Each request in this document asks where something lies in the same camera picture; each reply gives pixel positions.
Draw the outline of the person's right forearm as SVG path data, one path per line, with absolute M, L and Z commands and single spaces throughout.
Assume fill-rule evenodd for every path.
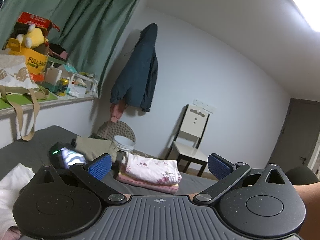
M 306 207 L 306 218 L 299 235 L 303 239 L 318 240 L 320 239 L 320 182 L 309 185 L 296 185 L 295 189 Z

